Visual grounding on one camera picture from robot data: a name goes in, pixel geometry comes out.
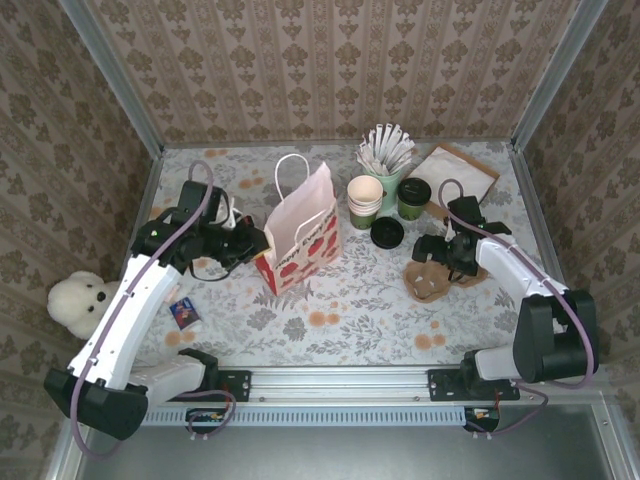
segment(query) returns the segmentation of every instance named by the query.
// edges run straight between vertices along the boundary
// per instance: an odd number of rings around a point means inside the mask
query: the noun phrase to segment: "metal frame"
[[[517,151],[524,150],[531,139],[606,4],[607,0],[585,0],[579,3],[513,133]]]
[[[153,160],[158,160],[162,155],[162,137],[147,115],[143,102],[136,94],[122,63],[102,34],[91,10],[84,1],[60,0],[60,3],[149,151],[149,155]]]
[[[147,221],[149,220],[149,216],[151,215],[151,209],[153,208],[153,199],[156,196],[156,190],[158,189],[158,184],[160,183],[160,174],[162,173],[163,165],[163,156],[160,156],[158,160],[151,163],[151,169],[149,170],[149,176],[147,177],[147,184],[144,187],[144,193],[142,194],[142,198],[140,199],[140,208],[138,209],[136,221],[133,224],[133,229],[131,230],[131,238],[129,238],[129,244],[127,245],[127,253],[124,256],[122,265],[120,266],[119,280],[122,280],[122,277],[127,270],[127,263],[129,262],[129,258],[131,257],[131,246],[136,239],[135,232],[140,230],[140,227],[147,223]]]
[[[521,152],[509,152],[512,165],[521,189],[523,201],[529,215],[536,243],[541,253],[543,265],[548,273],[563,281],[551,237],[546,228],[542,210],[533,188],[531,176]],[[139,219],[148,217],[148,210],[155,196],[157,182],[162,169],[161,162],[154,165],[157,169],[150,178],[145,191],[144,208],[141,207]],[[430,368],[443,368],[445,365],[384,366],[384,367],[247,367],[252,372],[251,399],[246,406],[248,411],[272,411],[284,408],[324,409],[352,407],[362,411],[374,411],[380,407],[418,408],[428,411],[441,407],[487,406],[492,402],[443,402],[432,403],[429,398],[427,371]],[[239,367],[225,367],[235,370]],[[550,397],[552,405],[590,405],[597,421],[606,456],[616,480],[640,478],[638,459],[633,449],[625,421],[616,404],[614,391],[608,376],[601,369],[592,383],[585,389],[574,391],[545,384],[537,384],[536,389]],[[518,402],[505,402],[506,405],[537,405],[535,396],[523,396]],[[199,407],[216,404],[199,403]],[[187,407],[185,403],[172,403],[167,407]],[[58,444],[50,464],[47,479],[76,478],[82,455],[74,444],[69,421],[64,422]]]
[[[436,145],[438,143],[459,143],[468,142],[469,138],[463,137],[438,137],[438,138],[420,138],[417,142]],[[478,142],[509,142],[509,137],[484,137],[482,139],[473,139]],[[314,147],[319,145],[359,145],[362,143],[362,139],[342,139],[342,140],[269,140],[264,142],[207,142],[207,143],[185,143],[175,144],[167,143],[164,148],[170,149],[195,149],[195,148],[242,148],[242,147],[255,147],[260,145],[261,147]]]
[[[186,427],[187,412],[197,408],[156,408],[147,413],[145,427]],[[192,422],[192,426],[215,426],[219,421]],[[233,417],[234,427],[462,427],[464,407],[273,407],[242,405]]]

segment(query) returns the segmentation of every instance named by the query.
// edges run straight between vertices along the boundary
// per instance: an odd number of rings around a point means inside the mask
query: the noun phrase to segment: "gray floor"
[[[523,410],[504,409],[521,415]],[[460,427],[229,428],[208,441],[146,428],[108,462],[101,479],[580,479],[612,478],[588,407],[548,407],[521,429],[487,441]],[[95,450],[109,440],[96,438]]]

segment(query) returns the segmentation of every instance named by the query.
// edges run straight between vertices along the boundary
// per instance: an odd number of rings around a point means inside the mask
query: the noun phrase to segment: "cable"
[[[547,278],[544,275],[542,275],[542,273],[540,273],[538,268],[534,264],[532,264],[525,255],[523,255],[518,251],[517,248],[512,248],[513,247],[512,244],[500,238],[499,236],[489,233],[485,230],[482,230],[481,228],[478,228],[474,225],[471,225],[465,222],[464,220],[458,218],[453,213],[451,213],[451,211],[445,206],[444,200],[442,199],[442,192],[444,190],[444,187],[449,183],[453,183],[457,185],[458,189],[460,190],[460,196],[462,197],[464,195],[464,189],[462,187],[462,184],[458,180],[449,178],[444,182],[442,182],[442,185],[440,185],[440,188],[438,189],[438,201],[440,202],[440,206],[447,211],[447,214],[449,215],[449,217],[452,220],[455,220],[457,223],[459,223],[463,227],[471,230],[472,232],[476,232],[484,237],[490,238],[494,242],[507,248],[508,252],[511,252],[513,255],[515,255],[516,258],[527,268],[527,270],[529,270],[538,279],[540,283],[545,285],[547,289],[551,292],[551,294],[556,298],[556,300],[558,300],[558,303],[560,303],[560,306],[564,309],[567,315],[569,315],[571,322],[573,322],[574,326],[576,327],[576,330],[578,330],[578,334],[580,335],[580,339],[582,340],[582,345],[584,346],[584,350],[587,355],[587,371],[585,372],[584,377],[582,378],[582,380],[580,380],[578,383],[575,383],[575,384],[558,382],[555,380],[549,381],[547,383],[551,385],[556,385],[562,388],[568,388],[571,390],[577,390],[579,388],[584,387],[593,377],[595,358],[593,354],[593,347],[591,346],[591,340],[589,339],[589,335],[587,334],[587,331],[584,329],[582,322],[580,321],[576,313],[571,309],[571,306],[567,303],[567,301],[564,299],[562,294],[553,286],[553,284],[551,284],[551,282],[547,280]]]
[[[78,380],[76,381],[76,384],[73,388],[73,393],[71,394],[71,406],[70,406],[70,412],[69,412],[70,413],[69,417],[71,419],[71,433],[80,451],[85,455],[87,455],[87,457],[93,460],[106,460],[107,458],[111,457],[118,450],[118,448],[120,448],[120,445],[122,442],[118,442],[114,446],[114,448],[107,453],[96,453],[96,452],[93,452],[91,449],[89,449],[87,444],[84,442],[84,439],[82,438],[82,434],[80,433],[80,426],[78,423],[78,401],[80,399],[80,390],[84,385],[87,375],[89,374],[89,370],[91,370],[91,367],[94,365],[92,360],[95,361],[98,358],[98,354],[100,353],[100,348],[102,347],[104,341],[106,340],[107,335],[111,330],[111,327],[116,321],[116,318],[118,318],[120,311],[124,307],[129,297],[132,296],[133,290],[135,289],[136,285],[140,282],[144,274],[147,273],[149,268],[151,268],[151,266],[156,262],[156,260],[158,260],[158,258],[171,246],[171,244],[175,242],[184,232],[186,232],[189,229],[189,227],[193,225],[193,223],[195,223],[195,221],[198,219],[198,217],[200,217],[204,209],[207,207],[209,203],[209,198],[211,197],[211,192],[213,191],[213,172],[211,171],[211,168],[209,167],[209,165],[207,165],[205,162],[203,162],[202,160],[196,160],[189,167],[189,180],[192,179],[193,170],[197,165],[204,167],[207,173],[207,190],[204,194],[204,197],[202,198],[202,202],[200,203],[198,208],[193,212],[193,215],[191,215],[191,217],[189,217],[189,219],[184,223],[184,225],[182,225],[178,230],[176,230],[173,233],[173,235],[171,235],[162,245],[160,245],[158,250],[156,250],[156,252],[151,256],[151,258],[149,258],[147,263],[145,263],[144,266],[140,269],[138,274],[133,278],[133,280],[129,284],[129,287],[122,294],[115,308],[111,312],[111,316],[109,317],[109,319],[107,320],[107,323],[102,329],[102,332],[98,337],[98,340],[96,340],[96,344],[93,346],[93,349],[91,350],[91,354],[87,359],[87,363],[85,364],[84,368],[82,369],[82,372],[78,376]]]
[[[533,417],[535,417],[540,412],[542,412],[542,409],[544,407],[546,407],[547,404],[549,403],[549,397],[547,396],[547,394],[543,393],[543,392],[540,392],[538,390],[534,390],[533,388],[527,387],[527,386],[523,385],[521,382],[514,382],[514,383],[515,383],[515,386],[518,387],[520,390],[523,390],[525,392],[532,393],[534,395],[538,395],[539,397],[542,397],[542,403],[540,405],[538,405],[535,409],[533,409],[531,412],[529,412],[526,415],[524,415],[517,422],[512,423],[508,427],[502,428],[502,429],[498,430],[497,432],[488,432],[484,428],[482,428],[480,425],[478,425],[477,423],[470,422],[468,420],[467,420],[467,424],[471,425],[473,428],[475,428],[479,432],[485,433],[488,437],[489,436],[495,437],[496,435],[503,435],[505,433],[509,433],[509,432],[515,430],[516,428],[524,425],[529,420],[531,420]]]
[[[214,435],[218,435],[222,431],[222,429],[224,429],[229,424],[229,422],[233,419],[234,415],[236,414],[236,407],[238,405],[238,402],[236,401],[236,397],[233,395],[233,393],[227,392],[226,390],[207,390],[205,392],[183,393],[182,395],[178,395],[176,397],[176,398],[197,398],[197,397],[208,397],[209,395],[223,395],[227,397],[229,400],[231,400],[231,411],[220,423],[220,425],[216,427],[216,429],[213,432],[206,434],[205,440],[207,438],[213,437]],[[195,435],[198,435],[196,432],[193,431],[193,421],[198,417],[202,417],[204,415],[209,415],[209,414],[210,412],[193,412],[193,414],[189,417],[189,424],[187,425],[187,430],[189,430],[189,433],[191,434],[191,438],[195,438]]]

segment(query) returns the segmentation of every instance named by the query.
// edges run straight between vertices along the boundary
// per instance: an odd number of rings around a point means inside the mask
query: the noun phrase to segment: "stacked paper cups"
[[[382,205],[384,190],[375,177],[360,175],[349,182],[347,196],[351,224],[359,230],[366,230],[376,219]]]

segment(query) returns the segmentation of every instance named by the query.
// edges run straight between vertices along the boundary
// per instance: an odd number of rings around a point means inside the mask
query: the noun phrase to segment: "wallpaper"
[[[117,278],[148,154],[56,1],[0,2],[0,478],[37,478],[80,344],[46,311],[76,270]]]
[[[610,0],[526,148],[565,278],[594,295],[640,445],[640,3]]]
[[[578,0],[89,0],[165,143],[510,137]]]

